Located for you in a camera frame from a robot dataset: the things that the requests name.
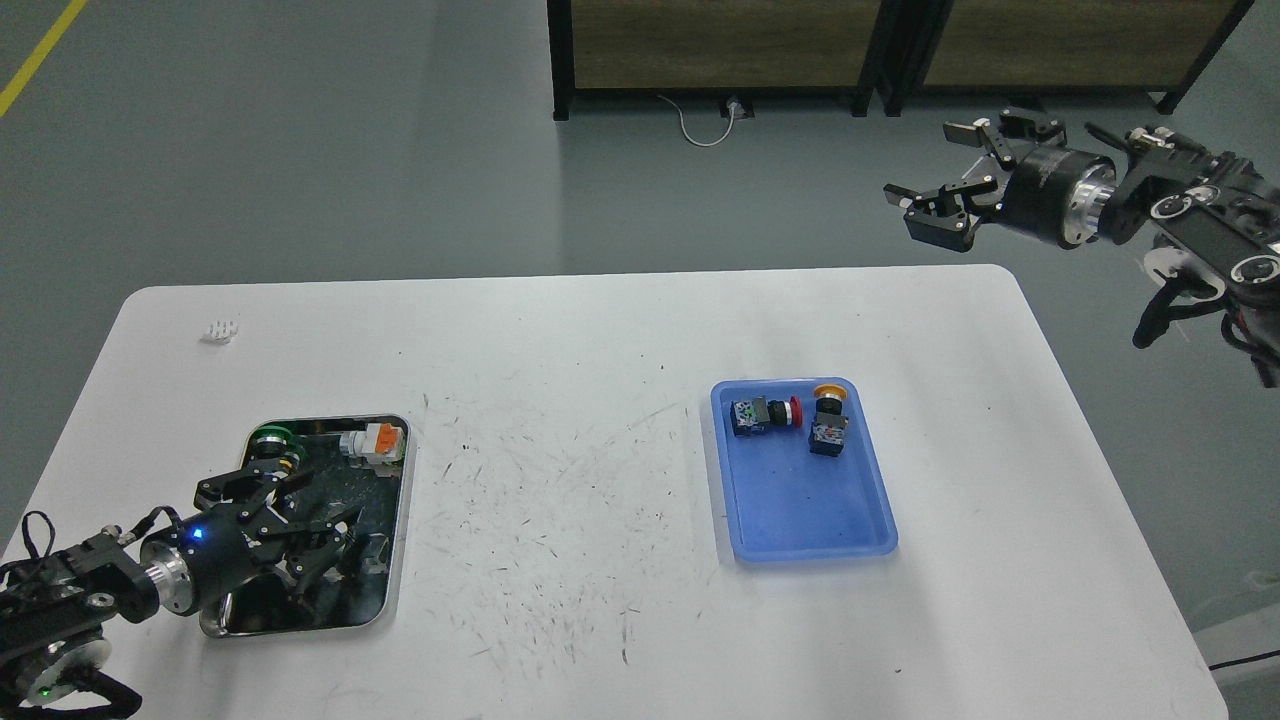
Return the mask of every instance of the white component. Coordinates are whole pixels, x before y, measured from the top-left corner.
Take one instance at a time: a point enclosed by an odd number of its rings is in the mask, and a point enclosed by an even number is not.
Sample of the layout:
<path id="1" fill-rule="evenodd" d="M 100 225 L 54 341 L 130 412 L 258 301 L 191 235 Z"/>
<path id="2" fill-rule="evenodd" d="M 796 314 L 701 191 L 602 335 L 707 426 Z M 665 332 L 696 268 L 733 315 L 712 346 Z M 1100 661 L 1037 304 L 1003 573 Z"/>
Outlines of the white component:
<path id="1" fill-rule="evenodd" d="M 737 102 L 737 100 L 735 99 L 733 105 L 727 105 L 730 113 L 728 113 L 728 127 L 724 128 L 724 135 L 719 136 L 719 140 L 713 140 L 712 142 L 699 142 L 689 136 L 689 129 L 685 128 L 685 111 L 680 109 L 680 105 L 676 105 L 676 101 L 667 97 L 666 95 L 659 95 L 658 97 L 666 100 L 668 105 L 676 109 L 676 115 L 680 117 L 680 133 L 685 136 L 685 140 L 687 140 L 690 145 L 696 145 L 698 147 L 716 147 L 721 142 L 724 142 L 724 138 L 728 137 L 728 133 L 733 132 L 733 115 L 737 115 L 739 110 L 741 110 L 742 108 L 742 105 Z"/>
<path id="2" fill-rule="evenodd" d="M 201 336 L 200 342 L 212 345 L 227 345 L 239 332 L 239 325 L 234 320 L 218 320 L 209 323 L 209 329 Z"/>
<path id="3" fill-rule="evenodd" d="M 724 108 L 728 109 L 730 117 L 735 120 L 746 119 L 746 108 L 742 108 L 742 104 L 739 102 L 737 95 L 730 96 L 730 99 L 724 101 Z"/>
<path id="4" fill-rule="evenodd" d="M 390 423 L 370 423 L 362 430 L 338 437 L 338 450 L 347 457 L 361 457 L 370 465 L 388 465 L 404 457 L 404 430 Z"/>
<path id="5" fill-rule="evenodd" d="M 1166 245 L 1148 250 L 1142 258 L 1142 269 L 1156 284 L 1165 284 L 1169 278 L 1180 272 L 1192 273 L 1213 288 L 1212 297 L 1197 297 L 1197 300 L 1217 300 L 1226 293 L 1226 283 L 1207 263 L 1178 247 Z"/>

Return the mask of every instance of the small white object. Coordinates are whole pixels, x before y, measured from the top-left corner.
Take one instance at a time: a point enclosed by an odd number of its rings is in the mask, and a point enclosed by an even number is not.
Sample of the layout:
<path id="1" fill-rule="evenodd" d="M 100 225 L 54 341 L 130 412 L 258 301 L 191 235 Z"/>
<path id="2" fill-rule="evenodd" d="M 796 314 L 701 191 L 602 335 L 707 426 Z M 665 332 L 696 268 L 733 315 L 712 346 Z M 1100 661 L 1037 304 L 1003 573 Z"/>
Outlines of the small white object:
<path id="1" fill-rule="evenodd" d="M 698 142 L 696 140 L 689 136 L 689 131 L 685 128 L 685 111 L 680 109 L 680 105 L 676 105 L 676 101 L 667 97 L 666 95 L 659 95 L 658 97 L 666 100 L 668 105 L 676 109 L 676 114 L 680 117 L 680 133 L 685 136 L 685 140 L 687 140 L 690 145 L 696 145 L 698 147 L 716 147 L 721 142 L 724 142 L 724 138 L 728 137 L 728 133 L 733 132 L 735 115 L 746 117 L 745 111 L 742 111 L 742 114 L 739 115 L 739 111 L 741 111 L 742 105 L 741 102 L 737 102 L 735 100 L 733 104 L 728 106 L 728 127 L 724 128 L 724 135 L 719 136 L 718 140 L 713 140 L 712 142 Z"/>
<path id="2" fill-rule="evenodd" d="M 239 325 L 234 320 L 218 320 L 209 323 L 209 329 L 201 336 L 200 342 L 227 345 L 237 333 L 239 333 Z"/>
<path id="3" fill-rule="evenodd" d="M 398 462 L 404 457 L 404 430 L 390 423 L 370 423 L 362 430 L 342 433 L 338 450 L 347 457 L 362 457 L 370 465 Z"/>

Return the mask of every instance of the black cable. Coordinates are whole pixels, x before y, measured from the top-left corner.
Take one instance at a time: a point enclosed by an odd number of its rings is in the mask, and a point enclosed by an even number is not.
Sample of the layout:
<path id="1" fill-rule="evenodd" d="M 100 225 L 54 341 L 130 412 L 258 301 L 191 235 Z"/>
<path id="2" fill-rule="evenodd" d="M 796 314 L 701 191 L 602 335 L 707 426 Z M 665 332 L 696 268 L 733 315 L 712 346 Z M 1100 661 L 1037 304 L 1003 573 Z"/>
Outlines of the black cable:
<path id="1" fill-rule="evenodd" d="M 38 515 L 40 519 L 45 521 L 45 525 L 49 527 L 49 544 L 45 546 L 44 555 L 41 555 L 40 552 L 36 551 L 36 543 L 35 543 L 35 541 L 31 539 L 31 516 L 32 515 Z M 45 515 L 42 511 L 40 511 L 40 510 L 32 510 L 32 511 L 29 511 L 29 512 L 27 512 L 26 515 L 22 516 L 22 544 L 27 546 L 27 555 L 29 555 L 32 560 L 37 560 L 37 559 L 44 560 L 45 557 L 49 557 L 49 553 L 54 551 L 54 536 L 55 534 L 56 533 L 54 532 L 54 521 L 50 520 L 49 515 Z"/>
<path id="2" fill-rule="evenodd" d="M 1187 137 L 1185 135 L 1183 135 L 1180 132 L 1175 132 L 1175 133 L 1170 135 L 1169 138 L 1166 140 L 1166 142 L 1171 142 L 1174 145 L 1174 147 L 1176 147 L 1179 150 L 1190 150 L 1192 152 L 1199 152 L 1202 155 L 1208 155 L 1208 147 L 1204 147 L 1199 142 L 1196 142 L 1194 140 Z"/>
<path id="3" fill-rule="evenodd" d="M 1098 127 L 1093 123 L 1084 123 L 1084 131 L 1092 135 L 1093 138 L 1102 145 L 1115 147 L 1124 154 L 1129 152 L 1129 143 L 1126 143 L 1119 135 L 1115 135 L 1106 128 Z"/>
<path id="4" fill-rule="evenodd" d="M 138 520 L 137 525 L 133 525 L 133 529 L 129 530 L 128 533 L 132 539 L 125 542 L 123 547 L 133 544 L 133 542 L 136 542 L 138 538 L 147 534 L 147 532 L 152 528 L 152 525 L 156 524 L 156 518 L 159 518 L 161 512 L 164 512 L 165 516 L 169 518 L 169 524 L 173 525 L 173 528 L 180 533 L 182 516 L 178 515 L 178 511 L 174 510 L 173 507 L 169 507 L 168 505 L 160 505 L 152 507 L 151 512 L 148 512 L 146 518 Z"/>
<path id="5" fill-rule="evenodd" d="M 36 543 L 31 539 L 32 515 L 38 515 L 40 519 L 45 521 L 45 525 L 49 527 L 49 543 L 45 544 L 44 555 L 36 552 Z M 31 574 L 27 575 L 27 579 L 19 583 L 18 587 L 26 585 L 28 582 L 38 578 L 40 573 L 44 571 L 45 562 L 49 560 L 49 555 L 54 551 L 55 537 L 58 537 L 58 532 L 54 530 L 54 521 L 49 519 L 49 515 L 45 515 L 40 510 L 31 510 L 22 516 L 22 544 L 27 547 L 27 555 L 29 555 L 32 560 L 40 559 L 40 562 L 36 562 L 36 569 L 32 570 Z"/>
<path id="6" fill-rule="evenodd" d="M 1210 670 L 1221 670 L 1222 667 L 1234 667 L 1236 665 L 1244 665 L 1247 662 L 1257 662 L 1260 660 L 1267 660 L 1268 657 L 1280 657 L 1280 650 L 1272 650 L 1271 652 L 1263 652 L 1262 655 L 1252 655 L 1249 657 L 1242 657 L 1239 660 L 1228 660 L 1226 662 L 1217 662 L 1210 665 Z"/>
<path id="7" fill-rule="evenodd" d="M 132 717 L 142 707 L 142 696 L 92 665 L 72 667 L 61 679 L 70 680 L 79 692 L 101 697 L 108 705 L 78 710 L 17 707 L 12 710 L 14 720 L 120 720 Z"/>
<path id="8" fill-rule="evenodd" d="M 1247 329 L 1240 328 L 1240 332 L 1248 340 L 1235 337 L 1236 327 L 1238 325 L 1231 316 L 1231 311 L 1228 310 L 1228 313 L 1222 315 L 1222 327 L 1220 328 L 1222 331 L 1222 340 L 1225 340 L 1231 347 L 1249 355 L 1249 360 L 1253 361 L 1253 368 L 1258 372 L 1258 379 L 1262 380 L 1262 387 L 1276 387 L 1276 372 L 1280 370 L 1280 360 L 1277 360 L 1275 354 L 1267 348 L 1249 342 L 1253 338 L 1249 337 L 1249 332 Z"/>
<path id="9" fill-rule="evenodd" d="M 1184 291 L 1207 287 L 1190 275 L 1174 275 L 1165 281 L 1156 295 L 1142 311 L 1138 327 L 1133 331 L 1133 346 L 1138 350 L 1151 347 L 1161 336 L 1169 332 L 1169 323 L 1174 320 L 1189 320 L 1201 318 L 1210 313 L 1217 313 L 1224 307 L 1220 300 L 1206 300 L 1192 305 L 1174 305 Z"/>

